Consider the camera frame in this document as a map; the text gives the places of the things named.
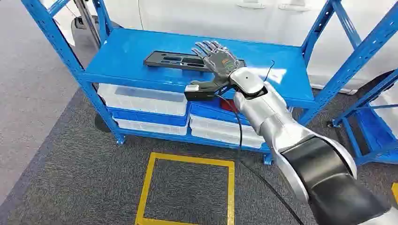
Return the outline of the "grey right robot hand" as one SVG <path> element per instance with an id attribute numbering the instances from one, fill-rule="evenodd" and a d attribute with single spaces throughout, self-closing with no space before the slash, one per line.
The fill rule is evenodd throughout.
<path id="1" fill-rule="evenodd" d="M 199 56 L 206 67 L 214 74 L 212 81 L 191 81 L 191 85 L 198 85 L 200 90 L 217 90 L 228 83 L 228 77 L 237 68 L 240 61 L 229 49 L 219 42 L 196 42 L 196 47 L 191 50 Z"/>

